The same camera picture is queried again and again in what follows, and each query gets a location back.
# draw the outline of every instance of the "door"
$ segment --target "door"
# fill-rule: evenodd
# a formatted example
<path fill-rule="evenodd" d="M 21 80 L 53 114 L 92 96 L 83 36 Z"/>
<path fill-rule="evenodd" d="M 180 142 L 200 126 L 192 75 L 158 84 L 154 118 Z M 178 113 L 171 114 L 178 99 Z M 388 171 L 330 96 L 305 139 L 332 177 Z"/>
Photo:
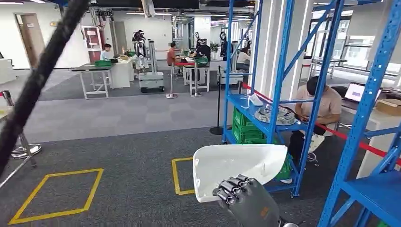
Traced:
<path fill-rule="evenodd" d="M 127 46 L 127 39 L 125 36 L 125 25 L 122 21 L 114 21 L 111 23 L 112 25 L 112 36 L 114 37 L 113 44 L 115 44 L 115 52 L 116 53 L 123 53 L 122 49 L 129 49 L 130 47 Z"/>
<path fill-rule="evenodd" d="M 99 28 L 96 26 L 82 26 L 82 30 L 85 35 L 90 62 L 94 63 L 96 60 L 100 60 L 100 54 L 103 50 Z"/>
<path fill-rule="evenodd" d="M 24 41 L 31 68 L 35 68 L 40 54 L 45 48 L 42 31 L 40 30 L 36 14 L 20 16 L 22 24 L 19 26 L 22 40 Z"/>

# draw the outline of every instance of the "wire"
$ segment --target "wire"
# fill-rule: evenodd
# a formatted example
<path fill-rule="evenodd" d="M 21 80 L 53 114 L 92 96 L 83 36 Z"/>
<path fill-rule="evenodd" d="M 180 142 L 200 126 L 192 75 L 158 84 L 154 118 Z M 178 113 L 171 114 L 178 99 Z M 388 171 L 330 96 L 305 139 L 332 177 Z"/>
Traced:
<path fill-rule="evenodd" d="M 89 0 L 71 0 L 64 16 L 58 23 L 48 45 L 40 56 L 37 69 L 32 69 L 14 110 L 8 115 L 0 133 L 0 175 L 4 171 L 18 136 L 30 116 L 54 66 L 65 45 L 74 33 L 81 17 L 87 10 Z"/>

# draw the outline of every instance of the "person in black shirt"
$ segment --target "person in black shirt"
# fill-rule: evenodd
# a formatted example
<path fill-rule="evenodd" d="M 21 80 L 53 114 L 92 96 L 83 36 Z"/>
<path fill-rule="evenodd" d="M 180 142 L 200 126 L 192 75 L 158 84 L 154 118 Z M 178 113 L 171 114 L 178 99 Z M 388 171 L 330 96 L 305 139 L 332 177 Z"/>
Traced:
<path fill-rule="evenodd" d="M 195 50 L 196 52 L 196 57 L 202 57 L 206 56 L 208 58 L 208 61 L 210 62 L 210 47 L 206 45 L 206 40 L 205 39 L 200 39 L 199 40 L 200 46 Z"/>

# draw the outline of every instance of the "robotic hand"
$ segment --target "robotic hand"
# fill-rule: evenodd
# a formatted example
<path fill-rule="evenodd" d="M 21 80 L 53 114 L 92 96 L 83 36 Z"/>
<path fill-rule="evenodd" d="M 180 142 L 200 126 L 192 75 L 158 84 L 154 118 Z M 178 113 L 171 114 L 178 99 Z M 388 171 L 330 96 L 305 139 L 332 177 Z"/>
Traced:
<path fill-rule="evenodd" d="M 245 227 L 280 227 L 279 207 L 261 183 L 255 178 L 239 175 L 223 180 L 213 190 L 219 204 Z M 297 227 L 286 223 L 284 227 Z"/>

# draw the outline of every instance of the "person in white shirt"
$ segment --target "person in white shirt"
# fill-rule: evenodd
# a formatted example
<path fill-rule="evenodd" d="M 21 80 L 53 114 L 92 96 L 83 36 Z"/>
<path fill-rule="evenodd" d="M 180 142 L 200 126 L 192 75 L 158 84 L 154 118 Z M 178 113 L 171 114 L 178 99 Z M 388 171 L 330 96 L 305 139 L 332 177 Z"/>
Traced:
<path fill-rule="evenodd" d="M 251 57 L 248 55 L 248 48 L 242 48 L 237 58 L 237 70 L 249 71 Z"/>
<path fill-rule="evenodd" d="M 100 60 L 102 61 L 110 60 L 112 58 L 110 53 L 111 49 L 112 46 L 110 44 L 105 44 L 105 49 L 102 50 L 102 53 L 100 54 Z"/>

